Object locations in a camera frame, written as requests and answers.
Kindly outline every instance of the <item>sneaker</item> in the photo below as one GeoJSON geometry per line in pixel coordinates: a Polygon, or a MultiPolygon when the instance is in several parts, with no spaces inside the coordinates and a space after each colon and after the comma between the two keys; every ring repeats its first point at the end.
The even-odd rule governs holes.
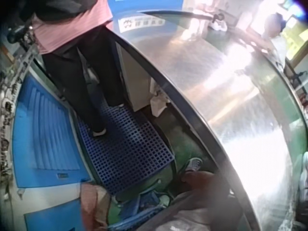
{"type": "Polygon", "coordinates": [[[93,132],[92,132],[92,135],[93,135],[94,138],[97,138],[97,137],[103,136],[104,134],[106,134],[106,132],[107,132],[107,129],[104,128],[104,130],[101,131],[101,132],[95,132],[95,131],[93,131],[93,132]]]}
{"type": "Polygon", "coordinates": [[[220,30],[226,32],[228,30],[227,24],[223,20],[216,19],[214,22],[211,21],[208,26],[216,31],[220,30]]]}
{"type": "Polygon", "coordinates": [[[193,172],[198,171],[201,168],[202,163],[203,163],[202,159],[200,159],[198,157],[191,158],[187,163],[187,166],[185,168],[185,172],[187,172],[187,171],[193,171],[193,172]]]}

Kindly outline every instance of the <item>green floor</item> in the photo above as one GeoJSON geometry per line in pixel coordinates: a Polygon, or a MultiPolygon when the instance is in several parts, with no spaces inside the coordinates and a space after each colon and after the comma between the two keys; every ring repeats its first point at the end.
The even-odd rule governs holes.
{"type": "MultiPolygon", "coordinates": [[[[123,202],[134,198],[158,180],[160,180],[161,183],[157,185],[156,190],[159,192],[168,192],[170,194],[169,185],[174,176],[176,176],[176,171],[178,172],[183,168],[187,161],[192,157],[200,157],[203,159],[204,170],[215,170],[214,164],[210,161],[205,149],[198,144],[197,140],[195,140],[194,135],[191,133],[188,126],[186,126],[178,116],[175,116],[177,113],[174,109],[167,108],[159,118],[151,117],[150,112],[147,110],[148,109],[145,109],[143,112],[147,115],[150,121],[152,121],[157,130],[164,136],[163,138],[175,155],[175,163],[168,165],[148,180],[118,194],[116,196],[117,201],[123,202]]],[[[119,212],[120,208],[112,202],[108,215],[109,224],[114,224],[119,221],[119,212]]]]}

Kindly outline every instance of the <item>curved metal counter edge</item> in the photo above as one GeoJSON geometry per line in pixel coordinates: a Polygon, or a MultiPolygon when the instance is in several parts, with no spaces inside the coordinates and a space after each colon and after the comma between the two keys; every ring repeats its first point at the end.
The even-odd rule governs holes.
{"type": "Polygon", "coordinates": [[[124,17],[115,16],[106,25],[111,32],[111,37],[153,77],[186,117],[228,180],[241,203],[250,228],[256,231],[266,230],[271,225],[268,215],[272,215],[271,212],[276,208],[275,206],[280,203],[283,206],[289,206],[291,203],[290,194],[293,192],[289,191],[292,187],[290,180],[292,163],[283,132],[273,116],[271,108],[260,96],[260,89],[257,89],[249,80],[242,93],[231,95],[227,100],[220,96],[221,93],[218,93],[217,89],[219,88],[219,91],[224,94],[224,90],[228,91],[227,89],[230,88],[229,85],[223,89],[224,83],[218,83],[215,90],[206,89],[205,81],[209,79],[209,76],[221,75],[222,71],[230,71],[223,72],[224,75],[229,73],[229,75],[227,74],[229,79],[226,80],[228,84],[236,83],[235,77],[247,80],[248,76],[237,69],[226,69],[225,55],[205,40],[201,38],[181,39],[181,35],[185,31],[182,27],[176,26],[176,31],[165,30],[174,27],[173,23],[166,21],[163,27],[153,26],[147,27],[145,30],[136,30],[138,32],[120,32],[119,22],[121,19],[127,20],[134,16],[146,17],[142,13],[132,13],[124,17]],[[229,107],[229,111],[222,112],[220,110],[226,107],[229,107]],[[246,117],[242,117],[241,113],[246,113],[246,117]],[[209,120],[218,114],[219,116],[215,119],[221,119],[222,122],[215,123],[215,121],[209,120]],[[228,114],[228,119],[223,120],[226,114],[228,114]],[[260,152],[261,157],[258,157],[257,150],[254,149],[264,145],[268,145],[268,147],[263,148],[260,152]],[[248,168],[244,166],[244,170],[241,169],[243,165],[247,164],[242,164],[241,161],[247,160],[248,154],[253,160],[259,160],[268,155],[269,162],[272,163],[276,158],[276,155],[271,153],[273,150],[278,150],[274,153],[281,152],[282,161],[278,164],[279,166],[270,167],[267,160],[264,159],[260,162],[261,165],[264,165],[261,166],[261,171],[264,170],[269,174],[269,181],[264,178],[266,174],[260,172],[260,169],[253,168],[257,163],[248,163],[248,168]],[[238,157],[244,157],[244,160],[239,160],[238,157]],[[282,172],[275,173],[279,168],[282,168],[282,172]],[[252,182],[255,184],[253,187],[247,184],[245,174],[255,177],[255,181],[252,182]],[[266,183],[273,181],[274,186],[265,189],[263,181],[266,183]],[[256,193],[251,191],[258,186],[261,189],[258,189],[256,193]]]}

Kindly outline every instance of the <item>reflective metal surface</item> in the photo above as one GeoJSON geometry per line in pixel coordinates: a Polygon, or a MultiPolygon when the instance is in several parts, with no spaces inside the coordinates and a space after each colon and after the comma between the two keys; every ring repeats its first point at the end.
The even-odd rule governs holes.
{"type": "Polygon", "coordinates": [[[206,20],[191,19],[187,29],[164,20],[127,30],[135,16],[146,17],[119,16],[107,28],[189,121],[251,229],[278,230],[291,223],[307,138],[298,104],[281,77],[246,45],[221,42],[221,34],[206,41],[206,20]]]}

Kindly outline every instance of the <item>blue plastic grate mat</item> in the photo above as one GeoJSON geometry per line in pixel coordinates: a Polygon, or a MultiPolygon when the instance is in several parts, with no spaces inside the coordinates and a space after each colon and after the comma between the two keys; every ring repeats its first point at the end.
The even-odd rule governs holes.
{"type": "Polygon", "coordinates": [[[93,139],[80,118],[78,125],[90,159],[109,193],[119,193],[141,182],[174,160],[141,112],[135,113],[127,106],[108,107],[105,100],[96,105],[100,105],[107,134],[93,139]]]}

